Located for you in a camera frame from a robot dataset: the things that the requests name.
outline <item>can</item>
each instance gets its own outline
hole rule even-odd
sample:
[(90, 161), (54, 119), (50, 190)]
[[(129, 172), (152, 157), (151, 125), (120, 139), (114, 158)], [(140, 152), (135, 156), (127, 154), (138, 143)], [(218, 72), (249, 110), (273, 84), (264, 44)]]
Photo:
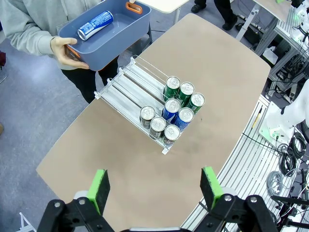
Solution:
[(146, 128), (150, 128), (151, 119), (155, 117), (155, 110), (151, 106), (147, 105), (140, 110), (140, 121), (141, 124)]
[(176, 98), (179, 101), (181, 108), (188, 103), (191, 95), (194, 93), (194, 89), (194, 85), (190, 82), (183, 82), (181, 84)]
[(162, 117), (169, 123), (173, 120), (177, 112), (180, 110), (180, 103), (176, 99), (168, 99), (162, 112)]
[(82, 25), (78, 30), (77, 33), (79, 37), (86, 41), (99, 30), (105, 28), (107, 25), (112, 23), (114, 17), (111, 12), (104, 11), (103, 13), (99, 14), (95, 18), (91, 19), (89, 22)]
[(180, 130), (175, 125), (169, 125), (164, 130), (163, 142), (166, 145), (173, 144), (180, 136)]
[(175, 117), (174, 124), (183, 131), (194, 118), (194, 112), (188, 107), (181, 109)]
[(204, 103), (205, 103), (204, 95), (201, 93), (194, 93), (190, 97), (190, 100), (186, 105), (186, 107), (193, 110), (194, 114), (196, 114), (200, 110), (200, 108), (204, 105)]
[(150, 122), (150, 135), (159, 139), (166, 127), (166, 121), (162, 117), (154, 117)]
[(180, 79), (176, 76), (170, 76), (166, 80), (164, 87), (164, 100), (167, 101), (170, 98), (175, 98), (177, 96), (180, 87)]

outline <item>gray floor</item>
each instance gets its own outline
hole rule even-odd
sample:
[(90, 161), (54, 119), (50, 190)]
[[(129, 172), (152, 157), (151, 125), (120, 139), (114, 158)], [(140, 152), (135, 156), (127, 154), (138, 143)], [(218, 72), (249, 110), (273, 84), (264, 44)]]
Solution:
[[(248, 15), (254, 3), (243, 1), (246, 5), (235, 0), (232, 8), (235, 13)], [(180, 18), (192, 6), (193, 0), (184, 5)], [(224, 23), (212, 0), (198, 15), (218, 27)], [(270, 20), (271, 15), (262, 10), (255, 22), (265, 28)], [(172, 21), (173, 14), (152, 12), (153, 30), (166, 31)], [(234, 28), (228, 33), (235, 37), (237, 31)], [(153, 31), (154, 40), (161, 35)], [(37, 228), (47, 203), (56, 198), (35, 169), (87, 103), (54, 60), (19, 52), (8, 40), (0, 44), (0, 50), (7, 53), (0, 79), (8, 75), (0, 84), (0, 121), (5, 127), (0, 136), (0, 231), (13, 232), (20, 227), (20, 211)], [(126, 65), (129, 57), (129, 52), (122, 54), (119, 64)], [(97, 87), (103, 87), (99, 78)]]

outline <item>hand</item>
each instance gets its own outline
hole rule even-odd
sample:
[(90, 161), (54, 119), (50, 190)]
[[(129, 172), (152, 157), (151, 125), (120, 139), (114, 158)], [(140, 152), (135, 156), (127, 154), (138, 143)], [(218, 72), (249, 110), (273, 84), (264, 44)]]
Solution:
[(61, 38), (56, 36), (50, 41), (50, 47), (61, 64), (70, 65), (79, 69), (89, 69), (89, 66), (86, 63), (72, 60), (65, 54), (64, 46), (76, 43), (77, 39), (75, 38)]

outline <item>sleeve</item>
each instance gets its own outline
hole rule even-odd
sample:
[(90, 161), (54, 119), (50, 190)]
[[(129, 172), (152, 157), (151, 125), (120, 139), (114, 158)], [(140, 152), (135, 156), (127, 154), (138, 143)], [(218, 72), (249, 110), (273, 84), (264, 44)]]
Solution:
[(53, 54), (50, 41), (54, 37), (35, 24), (22, 0), (0, 0), (0, 21), (5, 37), (17, 50), (38, 56)]

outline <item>finger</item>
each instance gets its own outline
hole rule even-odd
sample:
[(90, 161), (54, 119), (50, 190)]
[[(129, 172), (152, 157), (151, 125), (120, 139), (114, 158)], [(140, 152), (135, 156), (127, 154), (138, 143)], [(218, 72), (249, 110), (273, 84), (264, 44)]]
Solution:
[(75, 38), (61, 38), (58, 39), (59, 45), (65, 45), (65, 44), (76, 44), (77, 39)]
[(80, 69), (89, 69), (89, 65), (87, 65), (86, 63), (80, 62), (80, 61), (75, 61), (75, 60), (72, 60), (68, 57), (64, 57), (63, 59), (60, 60), (60, 62), (62, 64), (70, 65), (70, 66), (80, 68)]

